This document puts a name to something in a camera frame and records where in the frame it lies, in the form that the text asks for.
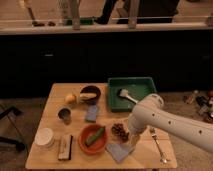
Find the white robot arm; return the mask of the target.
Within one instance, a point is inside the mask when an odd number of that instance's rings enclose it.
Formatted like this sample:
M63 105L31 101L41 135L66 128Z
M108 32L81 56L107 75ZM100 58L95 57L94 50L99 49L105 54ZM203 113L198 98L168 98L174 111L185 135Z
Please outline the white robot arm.
M132 134L141 134L147 126L153 126L213 154L213 125L164 111L164 101L158 94L131 100L134 107L127 127Z

